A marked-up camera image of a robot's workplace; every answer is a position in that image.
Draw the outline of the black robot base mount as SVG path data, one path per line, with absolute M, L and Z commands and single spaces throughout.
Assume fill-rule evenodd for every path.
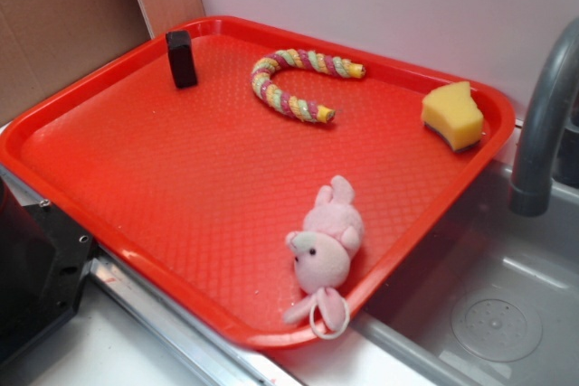
M 72 319 L 92 235 L 55 205 L 21 205 L 1 183 L 1 363 Z

